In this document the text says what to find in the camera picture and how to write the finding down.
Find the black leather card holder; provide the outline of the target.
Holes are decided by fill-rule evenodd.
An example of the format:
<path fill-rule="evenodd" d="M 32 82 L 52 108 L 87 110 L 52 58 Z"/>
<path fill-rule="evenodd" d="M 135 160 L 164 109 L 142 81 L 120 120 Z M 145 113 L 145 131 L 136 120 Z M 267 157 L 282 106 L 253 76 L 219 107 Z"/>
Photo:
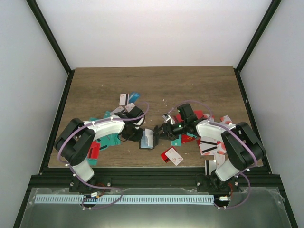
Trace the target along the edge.
<path fill-rule="evenodd" d="M 159 127 L 155 126 L 153 130 L 145 128 L 139 142 L 140 150 L 152 150 L 159 144 Z"/>

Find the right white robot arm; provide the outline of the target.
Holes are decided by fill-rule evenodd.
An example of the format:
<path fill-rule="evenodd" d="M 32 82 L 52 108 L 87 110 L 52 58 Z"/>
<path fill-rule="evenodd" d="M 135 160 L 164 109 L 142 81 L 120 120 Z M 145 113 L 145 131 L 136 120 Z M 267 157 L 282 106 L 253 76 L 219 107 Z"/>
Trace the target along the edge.
<path fill-rule="evenodd" d="M 247 123 L 218 123 L 212 120 L 211 115 L 198 118 L 187 101 L 176 109 L 182 121 L 175 123 L 170 112 L 164 114 L 165 123 L 154 130 L 156 138 L 173 141 L 179 135 L 190 133 L 223 142 L 228 159 L 213 171 L 216 175 L 211 179 L 214 190 L 223 191 L 229 179 L 256 167 L 257 161 L 266 155 L 263 144 Z"/>

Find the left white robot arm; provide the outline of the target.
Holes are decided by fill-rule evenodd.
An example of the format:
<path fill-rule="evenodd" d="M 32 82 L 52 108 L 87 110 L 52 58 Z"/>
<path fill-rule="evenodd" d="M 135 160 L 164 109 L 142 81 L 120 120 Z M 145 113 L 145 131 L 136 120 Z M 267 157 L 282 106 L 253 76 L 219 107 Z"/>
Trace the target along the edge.
<path fill-rule="evenodd" d="M 57 159 L 70 167 L 81 179 L 80 186 L 85 191 L 93 191 L 97 186 L 97 180 L 93 177 L 94 171 L 87 161 L 92 143 L 111 134 L 124 136 L 126 140 L 140 141 L 142 130 L 138 126 L 144 121 L 146 114 L 147 112 L 134 107 L 129 112 L 116 112 L 95 121 L 72 119 L 55 140 Z"/>

